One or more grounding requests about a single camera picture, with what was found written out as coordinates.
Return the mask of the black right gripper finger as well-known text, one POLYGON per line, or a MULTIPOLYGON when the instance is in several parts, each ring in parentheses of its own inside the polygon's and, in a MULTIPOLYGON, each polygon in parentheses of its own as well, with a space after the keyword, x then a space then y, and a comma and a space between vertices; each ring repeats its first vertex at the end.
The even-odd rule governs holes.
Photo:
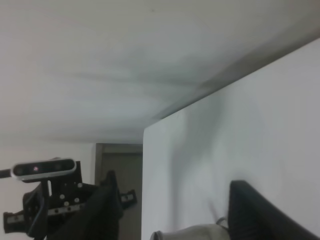
POLYGON ((232 240, 319 239, 243 180, 230 183, 227 223, 232 240))

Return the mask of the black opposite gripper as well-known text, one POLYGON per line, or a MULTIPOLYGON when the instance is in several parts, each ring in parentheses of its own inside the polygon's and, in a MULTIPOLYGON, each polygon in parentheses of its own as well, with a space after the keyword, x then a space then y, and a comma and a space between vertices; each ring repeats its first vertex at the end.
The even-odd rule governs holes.
MULTIPOLYGON (((11 177, 11 168, 2 171, 11 177)), ((5 234, 49 240, 117 240, 120 219, 138 202, 136 192, 121 193, 111 170, 100 185, 83 183, 81 163, 68 175, 21 181, 37 183, 22 197, 22 210, 3 213, 5 234)))

